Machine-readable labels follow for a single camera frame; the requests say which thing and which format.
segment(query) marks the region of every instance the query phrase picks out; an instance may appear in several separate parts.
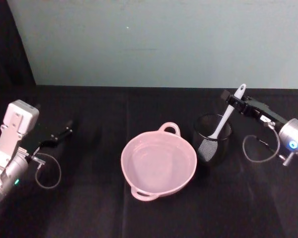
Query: black fabric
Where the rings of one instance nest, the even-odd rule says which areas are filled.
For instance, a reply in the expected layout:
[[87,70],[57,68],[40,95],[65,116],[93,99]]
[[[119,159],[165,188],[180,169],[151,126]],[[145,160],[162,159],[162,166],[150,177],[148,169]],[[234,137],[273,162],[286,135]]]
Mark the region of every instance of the black fabric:
[[[120,155],[136,135],[173,121],[192,141],[193,121],[223,113],[221,89],[36,87],[0,92],[0,124],[9,102],[41,104],[37,126],[80,122],[71,141],[53,153],[63,179],[51,191],[38,188],[31,164],[0,204],[0,237],[298,237],[298,159],[254,165],[241,152],[247,134],[268,137],[253,120],[234,113],[234,134],[225,161],[197,167],[178,193],[140,202],[130,193]],[[298,90],[248,89],[286,119],[298,118]]]
[[0,86],[35,85],[22,40],[6,0],[0,0]]

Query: light blue wall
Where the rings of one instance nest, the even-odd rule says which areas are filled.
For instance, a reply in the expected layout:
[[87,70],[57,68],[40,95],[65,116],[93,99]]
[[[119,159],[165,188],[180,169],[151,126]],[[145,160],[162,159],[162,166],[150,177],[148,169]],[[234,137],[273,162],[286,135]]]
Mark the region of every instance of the light blue wall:
[[298,88],[298,0],[8,0],[38,84]]

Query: pink bowl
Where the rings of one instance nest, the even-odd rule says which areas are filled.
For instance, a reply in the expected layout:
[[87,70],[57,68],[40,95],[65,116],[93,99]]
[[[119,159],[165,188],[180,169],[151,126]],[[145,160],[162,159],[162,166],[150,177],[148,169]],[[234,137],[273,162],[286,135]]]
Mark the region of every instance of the pink bowl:
[[[172,127],[175,134],[164,131]],[[197,156],[180,135],[177,124],[167,122],[158,131],[133,138],[121,155],[121,167],[132,195],[152,201],[183,188],[194,175]]]

